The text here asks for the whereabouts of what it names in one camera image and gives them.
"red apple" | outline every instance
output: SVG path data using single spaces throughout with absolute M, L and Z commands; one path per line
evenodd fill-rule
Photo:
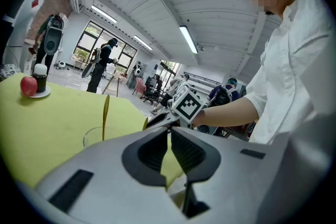
M 37 91 L 37 80 L 33 77 L 23 77 L 20 86 L 23 95 L 33 96 Z

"glass cup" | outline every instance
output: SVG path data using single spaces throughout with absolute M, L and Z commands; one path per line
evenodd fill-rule
M 123 136 L 123 134 L 116 128 L 105 127 L 105 140 Z M 94 127 L 90 129 L 83 137 L 83 147 L 84 149 L 89 146 L 101 142 L 103 140 L 103 127 Z

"pink chair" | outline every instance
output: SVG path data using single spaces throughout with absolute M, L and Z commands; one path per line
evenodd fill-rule
M 134 89 L 133 93 L 136 91 L 137 93 L 139 92 L 143 95 L 145 90 L 146 90 L 146 85 L 143 84 L 142 79 L 137 78 L 137 84 L 135 85 L 135 89 Z

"fluorescent light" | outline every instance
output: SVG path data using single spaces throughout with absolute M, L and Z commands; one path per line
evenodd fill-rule
M 197 49 L 196 49 L 195 44 L 194 44 L 194 42 L 193 42 L 193 40 L 192 40 L 192 38 L 189 34 L 188 28 L 185 25 L 181 25 L 180 30 L 181 30 L 185 40 L 188 42 L 189 47 L 191 48 L 191 51 L 196 54 Z
M 140 43 L 143 43 L 147 48 L 149 48 L 150 50 L 152 50 L 152 48 L 150 46 L 148 46 L 145 42 L 143 42 L 140 38 L 138 38 L 137 36 L 134 36 L 135 39 L 137 39 Z
M 108 15 L 107 13 L 103 12 L 101 9 L 95 7 L 92 5 L 92 9 L 94 9 L 95 11 L 99 12 L 101 15 L 105 16 L 107 19 L 111 20 L 112 22 L 116 23 L 117 20 L 112 18 L 110 15 Z

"floor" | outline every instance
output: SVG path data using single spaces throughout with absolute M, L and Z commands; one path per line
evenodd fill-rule
M 50 67 L 49 75 L 47 80 L 56 83 L 61 86 L 69 87 L 72 89 L 77 89 L 81 91 L 86 91 L 91 76 L 82 79 L 81 77 L 82 72 L 79 69 L 74 69 L 71 67 L 67 67 L 66 69 L 56 69 L 55 67 Z M 99 86 L 97 88 L 97 94 L 101 94 L 105 89 L 109 80 L 102 78 Z M 144 116 L 151 117 L 152 114 L 150 113 L 153 110 L 153 107 L 156 105 L 154 103 L 153 107 L 149 101 L 143 102 L 140 99 L 141 95 L 138 93 L 133 93 L 133 90 L 130 90 L 124 83 L 121 81 L 119 82 L 119 91 L 118 97 L 127 98 L 131 101 L 131 103 L 139 110 Z M 104 94 L 109 94 L 111 96 L 116 96 L 117 94 L 117 80 L 113 79 L 110 83 L 108 89 Z

